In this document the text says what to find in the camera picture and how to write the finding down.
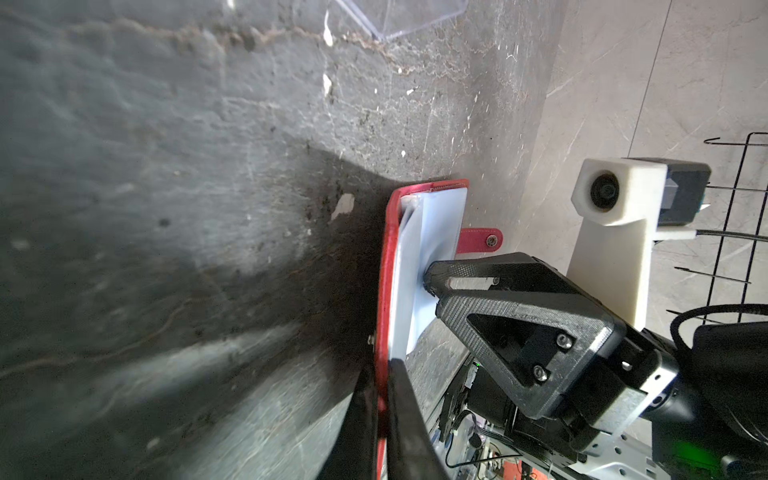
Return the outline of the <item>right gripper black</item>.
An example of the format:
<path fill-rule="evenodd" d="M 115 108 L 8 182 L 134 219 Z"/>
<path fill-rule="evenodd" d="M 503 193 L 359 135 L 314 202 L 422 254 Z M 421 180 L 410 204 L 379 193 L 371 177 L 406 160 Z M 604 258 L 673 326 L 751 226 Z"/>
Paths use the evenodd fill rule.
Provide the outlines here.
<path fill-rule="evenodd" d="M 627 429 L 666 401 L 679 371 L 670 340 L 644 329 L 615 350 L 626 322 L 522 252 L 436 261 L 423 285 L 440 297 L 437 317 L 489 373 L 477 371 L 467 408 L 520 460 L 541 468 L 657 466 L 652 448 Z"/>

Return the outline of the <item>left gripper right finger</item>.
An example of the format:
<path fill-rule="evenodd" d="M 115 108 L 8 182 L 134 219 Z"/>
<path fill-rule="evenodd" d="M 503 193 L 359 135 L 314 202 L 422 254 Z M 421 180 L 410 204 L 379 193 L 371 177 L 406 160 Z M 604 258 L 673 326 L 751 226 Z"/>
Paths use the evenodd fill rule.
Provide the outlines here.
<path fill-rule="evenodd" d="M 388 372 L 388 478 L 447 479 L 447 472 L 430 441 L 404 361 L 391 360 Z"/>

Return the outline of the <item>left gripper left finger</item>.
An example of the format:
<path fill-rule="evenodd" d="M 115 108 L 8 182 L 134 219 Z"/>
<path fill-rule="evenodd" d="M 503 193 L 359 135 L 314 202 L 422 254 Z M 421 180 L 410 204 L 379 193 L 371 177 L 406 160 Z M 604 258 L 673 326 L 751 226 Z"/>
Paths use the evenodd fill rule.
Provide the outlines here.
<path fill-rule="evenodd" d="M 378 389 L 374 367 L 361 371 L 337 439 L 317 479 L 376 478 L 378 462 Z"/>

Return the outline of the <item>red leather card holder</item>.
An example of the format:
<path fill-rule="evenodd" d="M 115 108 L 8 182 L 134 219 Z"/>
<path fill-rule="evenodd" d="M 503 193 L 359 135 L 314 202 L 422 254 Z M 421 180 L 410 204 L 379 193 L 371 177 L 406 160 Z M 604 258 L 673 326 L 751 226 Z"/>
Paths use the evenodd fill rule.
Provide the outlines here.
<path fill-rule="evenodd" d="M 378 420 L 386 418 L 389 361 L 403 360 L 435 319 L 437 300 L 423 286 L 428 267 L 458 254 L 492 253 L 497 228 L 464 228 L 467 179 L 431 181 L 394 190 L 385 209 L 373 365 Z"/>

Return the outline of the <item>clear acrylic organizer tray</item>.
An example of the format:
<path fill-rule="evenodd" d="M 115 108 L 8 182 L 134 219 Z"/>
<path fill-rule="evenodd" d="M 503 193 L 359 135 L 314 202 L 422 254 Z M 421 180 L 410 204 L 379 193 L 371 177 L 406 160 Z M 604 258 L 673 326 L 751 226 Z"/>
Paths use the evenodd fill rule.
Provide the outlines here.
<path fill-rule="evenodd" d="M 389 41 L 463 14 L 468 0 L 338 0 L 373 39 Z"/>

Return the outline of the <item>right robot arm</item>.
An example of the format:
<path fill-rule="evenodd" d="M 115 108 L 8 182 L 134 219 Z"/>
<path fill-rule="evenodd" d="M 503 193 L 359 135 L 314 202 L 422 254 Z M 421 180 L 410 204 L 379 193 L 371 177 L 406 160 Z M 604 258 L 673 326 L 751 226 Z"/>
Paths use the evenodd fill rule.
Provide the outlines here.
<path fill-rule="evenodd" d="M 637 330 L 545 262 L 437 261 L 436 315 L 479 368 L 458 398 L 558 479 L 763 479 L 767 308 L 710 305 Z"/>

